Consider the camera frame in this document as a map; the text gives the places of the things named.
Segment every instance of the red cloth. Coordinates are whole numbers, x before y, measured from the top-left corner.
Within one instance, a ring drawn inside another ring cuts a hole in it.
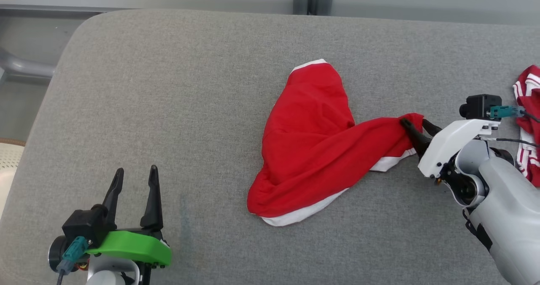
[[[517,104],[523,106],[527,112],[540,118],[540,69],[530,66],[519,76],[513,85]],[[521,139],[538,143],[540,141],[540,124],[524,116],[516,119],[521,127]],[[531,145],[519,144],[517,161],[521,165],[519,170],[535,186],[540,187],[540,162],[537,149]]]
[[[274,226],[318,212],[328,205],[318,202],[337,197],[374,165],[386,171],[415,153],[399,118],[355,125],[339,74],[324,60],[313,63],[293,70],[270,113],[264,165],[247,197],[248,210]],[[402,117],[422,131],[423,116]]]

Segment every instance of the white stripe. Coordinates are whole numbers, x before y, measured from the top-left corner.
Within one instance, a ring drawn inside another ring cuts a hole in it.
[[[534,80],[526,79],[525,84],[527,85],[527,90],[525,91],[525,96],[527,96],[527,97],[532,95],[532,91],[534,89],[539,89],[540,88],[540,84],[536,83],[536,81],[534,81]]]
[[[527,78],[534,79],[540,83],[540,78],[532,73],[529,73],[529,75],[527,75]]]
[[[311,61],[311,62],[307,62],[307,63],[302,64],[302,65],[300,65],[300,66],[296,66],[295,68],[293,68],[293,70],[291,71],[291,73],[293,73],[293,71],[298,70],[298,69],[300,69],[300,68],[304,68],[304,67],[307,67],[307,66],[309,66],[309,65],[314,65],[314,64],[328,64],[328,63],[326,62],[326,60],[324,60],[324,59],[322,59],[322,58],[321,58],[321,59],[318,59],[318,60],[313,60],[313,61]]]
[[[515,83],[512,85],[512,89],[513,89],[513,96],[516,97],[516,99],[519,97],[518,93],[517,93],[517,84],[518,83]]]
[[[378,162],[376,162],[376,164],[374,164],[370,170],[382,172],[388,171],[390,168],[399,163],[399,161],[406,158],[407,156],[412,156],[413,154],[416,154],[416,150],[414,148],[405,150],[403,155],[399,158],[395,156],[384,156]]]
[[[519,81],[517,81],[517,83],[515,83],[515,86],[517,87],[517,95],[522,97],[523,96],[523,90],[521,90],[521,83]]]
[[[405,150],[403,155],[400,156],[399,158],[395,156],[384,156],[370,170],[385,172],[389,170],[390,168],[392,168],[393,166],[395,166],[403,158],[406,158],[407,156],[412,156],[413,154],[416,154],[416,150],[414,148]],[[315,204],[311,206],[300,208],[299,210],[295,210],[287,214],[275,216],[273,218],[264,218],[264,217],[261,217],[261,218],[264,220],[264,222],[268,223],[269,225],[278,226],[278,227],[287,226],[292,223],[298,223],[304,220],[305,218],[308,218],[309,216],[312,216],[316,214],[317,212],[320,212],[321,210],[323,210],[326,206],[328,206],[332,201],[334,201],[338,196],[340,196],[345,191],[347,191],[347,188],[338,193],[330,195],[324,200],[316,202]]]
[[[519,143],[519,146],[517,147],[517,158],[516,160],[519,162],[519,164],[523,167],[523,170],[521,170],[521,174],[523,176],[527,177],[529,174],[527,171],[527,167],[529,166],[529,151],[523,149],[523,144]]]
[[[538,156],[536,156],[536,147],[532,146],[532,149],[529,150],[529,158],[538,159]]]
[[[538,162],[538,161],[530,161],[530,163],[537,166],[537,167],[540,167],[540,162]]]
[[[534,135],[528,133],[523,128],[519,128],[519,138],[521,140],[524,140],[524,141],[529,142],[529,143],[535,143]],[[536,151],[536,147],[534,147],[532,145],[521,144],[521,143],[519,143],[519,144],[521,145],[521,147],[523,147],[523,149],[527,149],[529,151]]]
[[[305,218],[308,218],[309,216],[312,216],[316,214],[317,212],[320,212],[321,210],[323,210],[326,206],[332,203],[332,201],[334,201],[338,196],[340,196],[343,192],[347,190],[348,188],[345,188],[344,190],[338,193],[332,194],[326,199],[316,202],[315,204],[311,206],[300,208],[299,210],[295,210],[293,212],[289,212],[287,214],[283,214],[283,215],[276,216],[273,218],[262,217],[262,220],[272,226],[287,226],[292,223],[298,223],[304,220]]]

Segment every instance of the grey fabric surface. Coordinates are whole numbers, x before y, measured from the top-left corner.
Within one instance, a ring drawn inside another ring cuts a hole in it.
[[[540,62],[540,28],[181,10],[120,11],[75,32],[0,221],[0,283],[49,285],[47,251],[71,212],[125,169],[116,223],[137,226],[159,168],[170,268],[153,284],[505,284],[461,209],[408,158],[326,209],[274,228],[246,209],[262,131],[294,66],[325,58],[357,122],[460,119]],[[518,137],[505,121],[499,137]],[[502,144],[515,153],[517,145]],[[64,278],[84,284],[85,273]]]

